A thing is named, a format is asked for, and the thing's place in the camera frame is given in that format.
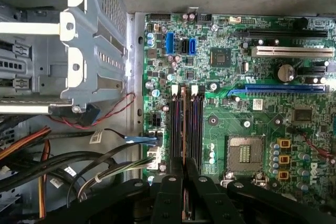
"green circuit board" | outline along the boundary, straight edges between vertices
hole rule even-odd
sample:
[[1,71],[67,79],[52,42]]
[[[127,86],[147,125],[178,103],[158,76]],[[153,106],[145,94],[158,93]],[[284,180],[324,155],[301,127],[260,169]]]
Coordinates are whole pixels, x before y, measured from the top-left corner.
[[172,87],[198,86],[202,174],[335,207],[335,37],[328,18],[146,15],[143,132],[160,132],[162,147],[144,147],[160,159],[143,176],[169,169]]

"white connector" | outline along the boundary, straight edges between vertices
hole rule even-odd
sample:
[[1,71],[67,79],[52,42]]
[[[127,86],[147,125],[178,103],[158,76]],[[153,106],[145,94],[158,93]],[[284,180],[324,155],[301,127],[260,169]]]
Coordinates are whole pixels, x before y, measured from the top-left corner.
[[161,162],[161,148],[158,146],[151,147],[147,151],[147,157],[155,157],[153,162],[147,167],[149,170],[158,170],[159,163]]

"pci express slot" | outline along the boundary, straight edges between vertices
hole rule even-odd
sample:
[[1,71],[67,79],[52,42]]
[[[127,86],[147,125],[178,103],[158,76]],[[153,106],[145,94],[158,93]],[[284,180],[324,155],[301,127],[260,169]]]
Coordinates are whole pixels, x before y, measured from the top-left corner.
[[170,157],[181,157],[182,152],[182,99],[176,97],[171,102],[171,139],[170,139]]
[[321,39],[327,38],[327,31],[316,31],[316,30],[262,30],[262,29],[251,29],[242,32],[234,33],[235,37],[244,37],[251,39],[280,39],[280,38],[309,38],[309,39]]
[[187,157],[196,160],[199,173],[202,166],[203,101],[204,97],[198,95],[189,102],[187,119]]
[[269,58],[331,58],[335,56],[334,48],[309,47],[263,47],[252,48],[252,57]]
[[324,85],[265,85],[265,84],[252,84],[245,85],[245,89],[235,89],[230,90],[227,94],[228,97],[231,95],[238,95],[240,93],[288,93],[288,94],[317,94],[325,93],[326,87]]

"red wire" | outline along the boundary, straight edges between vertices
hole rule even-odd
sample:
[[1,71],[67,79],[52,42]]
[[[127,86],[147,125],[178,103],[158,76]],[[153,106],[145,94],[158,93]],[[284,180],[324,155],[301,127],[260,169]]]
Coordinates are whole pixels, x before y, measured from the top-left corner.
[[[126,106],[122,107],[120,110],[113,112],[113,110],[114,110],[114,109],[115,109],[121,102],[123,102],[128,96],[130,96],[130,95],[133,96],[132,100],[131,100]],[[105,119],[107,119],[107,118],[109,118],[109,117],[111,117],[111,116],[113,116],[113,115],[119,114],[120,112],[124,111],[126,108],[128,108],[129,106],[131,106],[131,104],[135,101],[136,97],[137,97],[137,96],[136,96],[133,92],[128,93],[128,94],[127,94],[126,96],[124,96],[120,101],[118,101],[118,102],[117,102],[117,103],[110,109],[110,111],[109,111],[106,115],[104,115],[104,116],[102,116],[101,118],[97,119],[92,125],[90,125],[90,126],[86,126],[86,127],[83,127],[83,126],[80,126],[80,125],[76,125],[76,123],[71,123],[71,122],[69,122],[69,121],[68,121],[67,119],[65,119],[65,118],[61,118],[62,121],[57,120],[57,119],[53,119],[52,117],[49,117],[49,118],[50,118],[51,120],[55,121],[55,122],[63,123],[63,124],[66,124],[66,125],[68,125],[68,126],[70,126],[70,127],[74,127],[74,128],[81,129],[81,130],[87,130],[87,129],[89,129],[89,128],[91,128],[91,127],[93,127],[93,126],[95,126],[95,125],[101,123],[103,120],[105,120]]]

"blue sata port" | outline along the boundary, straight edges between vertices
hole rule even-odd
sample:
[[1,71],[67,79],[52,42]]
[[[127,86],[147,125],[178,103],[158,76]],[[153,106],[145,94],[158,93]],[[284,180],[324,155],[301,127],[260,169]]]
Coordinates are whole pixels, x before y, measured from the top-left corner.
[[172,55],[174,53],[174,33],[166,33],[166,54]]
[[189,55],[196,54],[196,39],[189,40]]

